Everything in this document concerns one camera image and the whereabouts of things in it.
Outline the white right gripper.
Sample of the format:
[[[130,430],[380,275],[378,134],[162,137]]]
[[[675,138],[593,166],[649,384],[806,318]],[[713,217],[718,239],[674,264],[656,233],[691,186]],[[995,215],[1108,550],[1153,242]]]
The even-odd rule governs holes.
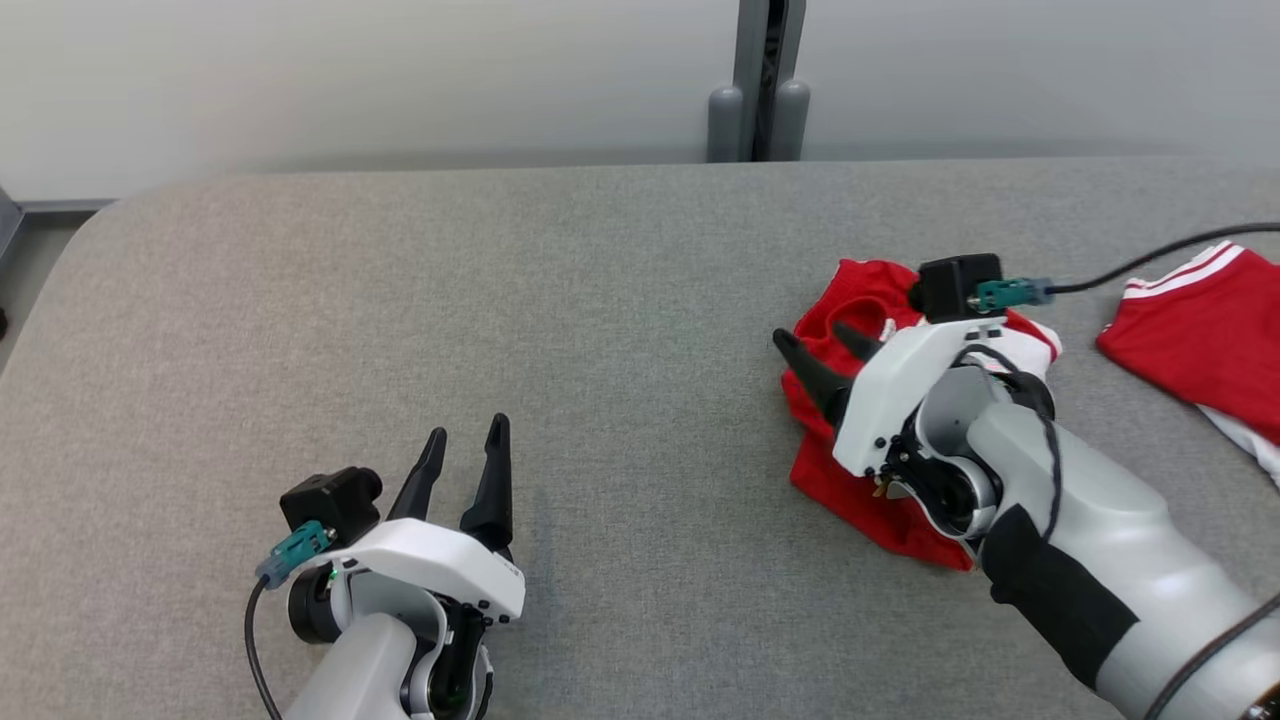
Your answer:
[[[915,325],[884,343],[835,323],[835,338],[863,363],[854,379],[823,364],[785,328],[773,331],[772,342],[820,418],[836,430],[835,461],[855,477],[868,477],[886,462],[890,441],[933,386],[970,352],[968,345],[1000,333],[1006,323],[1006,316],[995,316]]]

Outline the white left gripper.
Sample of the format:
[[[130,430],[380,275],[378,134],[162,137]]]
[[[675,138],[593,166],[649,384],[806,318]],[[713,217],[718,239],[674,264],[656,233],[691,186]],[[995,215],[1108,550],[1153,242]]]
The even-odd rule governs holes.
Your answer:
[[[447,441],[444,427],[431,430],[390,506],[389,521],[348,548],[320,553],[317,562],[339,569],[351,560],[357,569],[468,603],[497,621],[518,619],[526,580],[513,562],[497,553],[509,552],[513,539],[509,419],[498,413],[492,420],[477,492],[460,520],[463,533],[426,521]]]

